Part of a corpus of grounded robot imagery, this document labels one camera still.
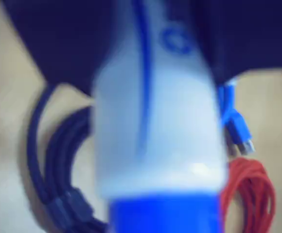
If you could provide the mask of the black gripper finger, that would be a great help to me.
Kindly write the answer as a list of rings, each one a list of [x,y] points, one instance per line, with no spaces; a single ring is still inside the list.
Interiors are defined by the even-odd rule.
[[[91,96],[98,75],[124,51],[128,0],[4,0],[28,53],[50,85]]]
[[[282,0],[195,0],[194,29],[216,83],[282,67]]]

